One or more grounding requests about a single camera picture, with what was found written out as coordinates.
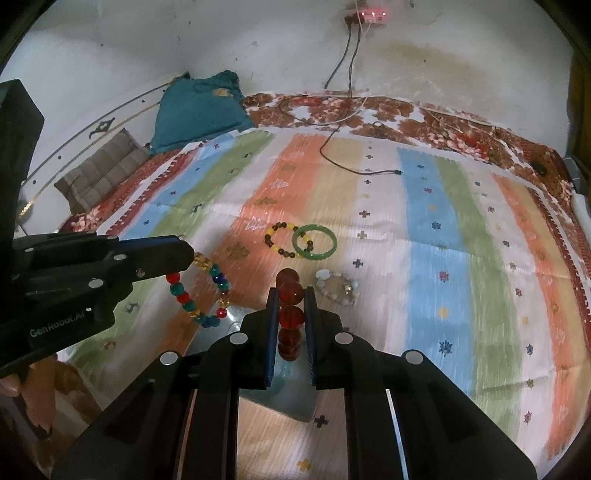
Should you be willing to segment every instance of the multicolored beaded bracelet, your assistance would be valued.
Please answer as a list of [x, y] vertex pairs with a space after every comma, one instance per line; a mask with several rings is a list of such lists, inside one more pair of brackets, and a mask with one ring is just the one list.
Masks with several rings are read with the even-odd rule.
[[[298, 227], [295, 226], [291, 222], [277, 222], [275, 225], [270, 227], [265, 232], [265, 245], [283, 257], [286, 257], [286, 258], [300, 257], [299, 254], [297, 254], [295, 252], [288, 252], [287, 250], [279, 248], [276, 244], [274, 244], [272, 242], [271, 237], [273, 236], [273, 234], [275, 234], [275, 232], [277, 230], [279, 230], [279, 228], [287, 228], [289, 230], [293, 230], [294, 232], [298, 229]], [[312, 252], [312, 250], [314, 250], [314, 242], [312, 241], [312, 239], [306, 233], [302, 233], [301, 237], [304, 239], [304, 241], [306, 242], [306, 245], [307, 245], [304, 251], [308, 252], [308, 253]]]
[[213, 263], [203, 254], [195, 253], [193, 263], [202, 270], [208, 270], [213, 282], [220, 290], [219, 308], [216, 310], [215, 316], [205, 315], [197, 308], [195, 302], [191, 300], [188, 292], [185, 291], [183, 284], [180, 282], [181, 274], [178, 272], [166, 275], [166, 281], [170, 283], [170, 293], [176, 297], [183, 310], [188, 312], [199, 325], [204, 328], [217, 327], [220, 324], [220, 319], [225, 318], [228, 314], [226, 309], [230, 305], [230, 284], [218, 264]]

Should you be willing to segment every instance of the white stone bracelet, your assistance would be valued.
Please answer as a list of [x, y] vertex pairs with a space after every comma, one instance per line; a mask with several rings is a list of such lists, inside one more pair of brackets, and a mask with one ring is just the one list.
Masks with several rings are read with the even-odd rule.
[[[340, 277], [343, 279], [344, 285], [342, 285], [339, 291], [328, 291], [328, 288], [326, 288], [326, 281], [330, 277]], [[340, 272], [331, 272], [328, 268], [323, 268], [316, 272], [314, 288], [335, 303], [340, 303], [344, 306], [355, 305], [359, 297], [358, 287], [359, 282], [357, 280], [353, 280]]]

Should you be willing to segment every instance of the blue pillow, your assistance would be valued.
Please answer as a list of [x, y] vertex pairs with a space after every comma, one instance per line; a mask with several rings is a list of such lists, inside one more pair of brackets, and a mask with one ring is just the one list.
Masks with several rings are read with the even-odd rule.
[[242, 99], [238, 75], [229, 70], [208, 79], [175, 79], [160, 101], [150, 153], [254, 127]]

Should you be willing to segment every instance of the wall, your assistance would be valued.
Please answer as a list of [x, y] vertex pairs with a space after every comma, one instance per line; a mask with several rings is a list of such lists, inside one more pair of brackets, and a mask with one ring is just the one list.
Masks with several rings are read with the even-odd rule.
[[[46, 118], [31, 171], [146, 85], [186, 70], [234, 70], [247, 95], [321, 91], [345, 48], [347, 1], [57, 0], [0, 75], [20, 78]], [[363, 39], [357, 90], [475, 113], [565, 152], [572, 51], [533, 0], [409, 1], [378, 2], [392, 20]], [[346, 71], [331, 88], [346, 89]], [[52, 156], [27, 198], [69, 160]], [[65, 208], [57, 191], [47, 198]], [[38, 207], [43, 221], [28, 230], [57, 228], [61, 210]]]
[[[565, 152], [571, 47], [533, 0], [404, 2], [377, 2], [393, 20], [363, 42], [355, 88], [476, 113]], [[247, 94], [318, 92], [345, 48], [344, 0], [176, 4], [191, 74], [235, 70]], [[332, 88], [346, 89], [346, 70]]]
[[0, 74], [45, 116], [31, 171], [105, 104], [181, 71], [176, 21], [171, 0], [57, 0], [41, 16]]

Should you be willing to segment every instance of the blue stripe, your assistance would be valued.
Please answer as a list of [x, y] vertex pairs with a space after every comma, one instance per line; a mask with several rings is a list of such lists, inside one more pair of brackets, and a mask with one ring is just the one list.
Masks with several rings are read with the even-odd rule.
[[174, 208], [176, 200], [191, 190], [201, 181], [207, 171], [217, 162], [224, 153], [232, 148], [235, 137], [233, 135], [221, 135], [215, 141], [208, 142], [195, 158], [185, 168], [184, 172], [165, 186], [155, 198], [147, 203], [140, 215], [120, 235], [120, 238], [142, 238], [149, 236], [159, 221]]
[[[422, 351], [468, 393], [473, 384], [472, 299], [456, 211], [431, 155], [404, 148], [398, 154], [411, 241], [406, 348]], [[437, 315], [442, 307], [449, 311], [447, 319]], [[447, 355], [440, 352], [445, 341], [452, 344]]]

